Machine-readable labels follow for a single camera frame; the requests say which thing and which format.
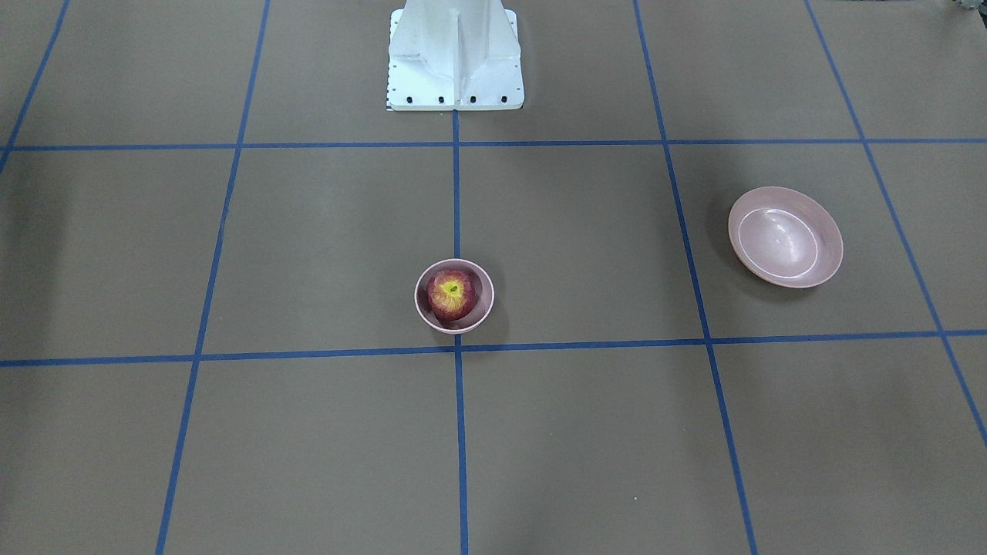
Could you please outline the pink plate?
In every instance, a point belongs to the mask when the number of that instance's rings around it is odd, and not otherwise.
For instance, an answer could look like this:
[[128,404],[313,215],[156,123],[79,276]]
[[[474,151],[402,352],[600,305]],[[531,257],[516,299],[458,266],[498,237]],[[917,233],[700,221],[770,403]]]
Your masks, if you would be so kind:
[[748,271],[777,287],[818,287],[842,267],[844,240],[820,203],[789,187],[756,187],[730,208],[727,233]]

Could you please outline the pink bowl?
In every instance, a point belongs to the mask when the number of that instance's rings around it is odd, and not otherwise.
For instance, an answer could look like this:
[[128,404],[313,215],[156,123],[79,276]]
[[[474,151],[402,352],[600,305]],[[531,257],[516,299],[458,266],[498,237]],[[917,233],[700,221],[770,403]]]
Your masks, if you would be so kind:
[[413,289],[416,312],[435,331],[461,335],[490,315],[496,288],[479,264],[461,257],[431,264]]

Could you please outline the red apple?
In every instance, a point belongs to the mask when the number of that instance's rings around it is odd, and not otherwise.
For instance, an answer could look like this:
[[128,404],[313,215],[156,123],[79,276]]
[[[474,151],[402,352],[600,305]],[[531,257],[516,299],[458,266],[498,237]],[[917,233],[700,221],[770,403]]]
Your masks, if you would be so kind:
[[466,317],[479,300],[468,271],[447,268],[438,271],[426,285],[426,299],[431,312],[440,321],[455,321]]

